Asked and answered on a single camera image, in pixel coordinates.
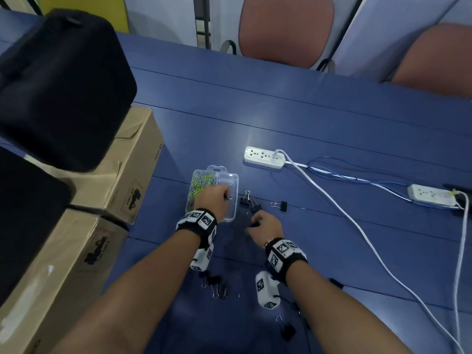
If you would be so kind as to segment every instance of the black wristband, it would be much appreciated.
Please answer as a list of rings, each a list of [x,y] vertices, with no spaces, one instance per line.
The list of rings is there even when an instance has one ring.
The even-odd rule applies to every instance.
[[[265,246],[267,255],[266,267],[275,280],[286,284],[286,274],[292,263],[305,261],[303,251],[292,241],[278,237]]]
[[[190,211],[177,222],[176,231],[189,230],[200,237],[200,246],[198,248],[207,249],[216,235],[217,222],[216,217],[206,208],[197,208]]]

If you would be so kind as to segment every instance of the hand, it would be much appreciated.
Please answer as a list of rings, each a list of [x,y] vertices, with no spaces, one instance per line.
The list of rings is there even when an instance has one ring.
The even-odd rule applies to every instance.
[[[284,231],[279,219],[263,210],[258,211],[251,219],[251,223],[259,222],[258,227],[246,228],[246,235],[250,235],[256,245],[264,248],[269,240],[281,237],[284,238]]]
[[[228,197],[229,186],[227,184],[205,186],[195,199],[193,208],[210,210],[215,214],[216,221],[220,223],[229,207]]]

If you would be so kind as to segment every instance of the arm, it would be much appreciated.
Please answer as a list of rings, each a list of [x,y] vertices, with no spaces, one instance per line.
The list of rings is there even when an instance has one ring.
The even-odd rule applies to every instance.
[[[275,237],[284,237],[274,215],[259,211],[246,229],[254,242],[264,246]],[[316,339],[327,354],[411,354],[400,339],[356,299],[339,290],[303,261],[294,262],[286,282]]]
[[[206,208],[220,222],[228,204],[227,185],[204,188],[195,208]],[[100,296],[51,354],[142,353],[173,302],[200,245],[188,230],[174,233]]]

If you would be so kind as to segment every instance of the person's right arm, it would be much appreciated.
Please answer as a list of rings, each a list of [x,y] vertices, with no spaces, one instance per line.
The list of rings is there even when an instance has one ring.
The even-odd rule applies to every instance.
[[[259,211],[246,233],[264,246],[284,237],[280,221]],[[326,354],[412,354],[403,342],[355,298],[339,290],[303,261],[294,262],[286,282]]]

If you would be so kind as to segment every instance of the blue table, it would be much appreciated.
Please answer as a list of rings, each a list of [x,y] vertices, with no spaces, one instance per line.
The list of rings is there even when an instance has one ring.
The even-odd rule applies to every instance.
[[[38,19],[0,10],[0,52]],[[465,154],[472,144],[470,102],[135,35],[118,37],[138,83],[135,104],[154,111],[166,146],[110,281],[172,234],[192,172],[210,164],[224,165],[239,174],[241,194],[250,190],[265,209],[279,216],[286,235],[304,249],[322,275],[344,283],[346,291],[372,309],[415,353],[452,353],[446,339],[409,293],[385,273],[347,219],[290,166],[273,170],[248,165],[243,152],[249,145],[282,148],[301,163],[331,156],[437,186],[471,187],[472,161]],[[7,142],[0,143],[18,152]],[[340,165],[325,164],[372,180],[405,181]],[[392,272],[450,327],[461,219],[449,211],[412,205],[373,186],[315,181],[359,221]],[[271,201],[287,201],[288,212],[270,208]],[[277,330],[272,323],[275,315],[255,305],[251,286],[264,257],[243,233],[249,221],[246,213],[239,208],[235,221],[221,226],[211,263],[237,288],[239,301],[209,299],[196,275],[189,273],[150,343],[150,352],[197,353],[209,345],[235,353],[263,347],[270,352],[263,338]],[[472,328],[470,241],[459,291],[463,333]],[[301,325],[287,308],[280,310],[284,310],[282,317]],[[208,326],[215,333],[227,321],[228,328],[234,329],[234,341],[201,338],[192,321],[203,312],[211,312]],[[265,334],[251,341],[254,318],[268,324]],[[307,352],[303,328],[297,327],[297,332],[288,345],[279,343],[280,348]],[[308,338],[314,353],[310,333]],[[466,340],[464,349],[471,350],[472,343]]]

